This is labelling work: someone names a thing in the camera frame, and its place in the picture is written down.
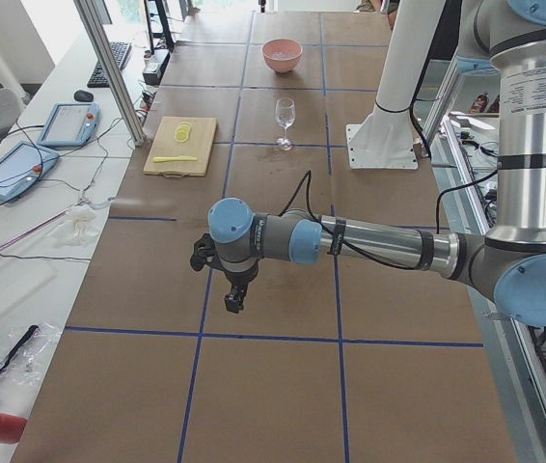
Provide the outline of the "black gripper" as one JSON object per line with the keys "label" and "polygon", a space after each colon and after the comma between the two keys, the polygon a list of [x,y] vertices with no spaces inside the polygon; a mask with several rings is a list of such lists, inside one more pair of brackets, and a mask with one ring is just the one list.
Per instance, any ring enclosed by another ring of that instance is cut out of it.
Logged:
{"label": "black gripper", "polygon": [[226,310],[230,313],[240,313],[244,310],[249,283],[259,273],[259,261],[251,259],[241,263],[224,262],[223,272],[231,284],[230,292],[224,297]]}

